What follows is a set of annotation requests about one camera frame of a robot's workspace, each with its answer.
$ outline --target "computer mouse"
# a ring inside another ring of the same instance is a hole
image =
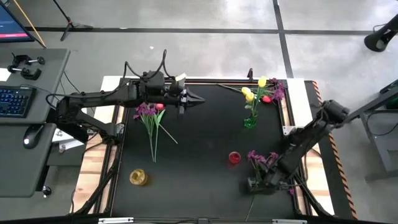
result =
[[[32,124],[26,129],[24,135],[24,147],[26,149],[33,149],[39,143],[40,135],[42,134],[44,124]]]

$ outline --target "yellow flower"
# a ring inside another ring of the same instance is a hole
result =
[[[246,95],[246,101],[252,102],[254,99],[254,93],[250,92],[249,94]]]
[[[242,87],[242,93],[246,96],[251,93],[251,90],[248,87]]]
[[[267,78],[266,77],[261,77],[259,79],[259,87],[264,87],[267,84]]]

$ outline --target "gray desk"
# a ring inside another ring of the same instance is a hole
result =
[[[37,80],[26,80],[19,72],[11,74],[6,82],[0,82],[2,86],[32,85],[48,90],[51,93],[57,91],[62,73],[68,62],[70,51],[67,49],[1,49],[0,68],[7,68],[12,64],[13,56],[28,55],[31,58],[42,56],[45,59],[45,65],[33,63],[32,65],[20,65],[19,68],[26,67],[31,71],[36,68],[42,71]],[[0,118],[0,124],[42,124],[47,119],[50,111],[50,105],[45,101],[49,93],[37,89],[32,105],[26,118]]]
[[[31,197],[36,190],[56,125],[45,124],[39,144],[25,149],[28,126],[0,126],[0,197]]]
[[[7,68],[12,63],[11,52],[15,55],[27,54],[31,58],[42,56],[46,62],[45,65],[29,66],[31,70],[42,70],[38,80],[26,80],[19,73],[14,73],[6,82],[0,82],[0,85],[25,84],[56,92],[69,58],[69,50],[1,49],[0,68]],[[30,197],[41,184],[56,125],[45,124],[40,141],[33,149],[25,149],[22,140],[31,124],[45,123],[50,111],[50,106],[45,101],[47,95],[48,92],[37,90],[26,118],[0,118],[0,197]]]

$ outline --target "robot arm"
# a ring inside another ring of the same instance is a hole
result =
[[[302,157],[327,136],[333,129],[340,128],[348,116],[349,109],[330,100],[324,101],[316,117],[304,128],[290,132],[282,143],[282,154],[270,164],[260,164],[261,179],[248,178],[249,190],[254,194],[273,194],[291,179],[295,179],[318,215],[330,216],[316,201],[304,181],[297,175]]]
[[[163,103],[178,107],[179,115],[191,106],[204,103],[205,100],[190,92],[185,87],[185,78],[174,78],[171,84],[165,84],[162,72],[144,73],[139,80],[129,80],[120,84],[113,91],[95,93],[75,93],[64,96],[52,110],[48,122],[57,126],[75,139],[86,142],[87,129],[98,132],[104,142],[118,143],[121,127],[113,123],[104,124],[81,112],[82,108],[95,106],[120,105],[125,108],[135,108],[141,103]]]

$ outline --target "orange striped tape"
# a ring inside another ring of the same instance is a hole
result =
[[[315,81],[312,81],[312,84],[313,84],[313,87],[315,89],[315,93],[318,96],[319,104],[322,104],[322,98],[321,98],[321,93],[319,92],[318,84]],[[344,185],[344,190],[346,192],[346,196],[347,196],[347,199],[348,199],[349,207],[351,208],[351,213],[353,214],[354,219],[357,220],[358,219],[358,215],[356,214],[353,198],[352,198],[351,192],[349,191],[349,188],[348,188],[347,178],[346,178],[346,176],[344,174],[343,165],[341,164],[340,157],[338,155],[338,151],[337,151],[337,147],[336,147],[336,143],[335,143],[335,140],[333,139],[333,135],[332,134],[329,134],[329,140],[330,140],[331,147],[333,148],[333,153],[335,154],[337,167],[340,170],[341,181],[342,181],[342,183]]]

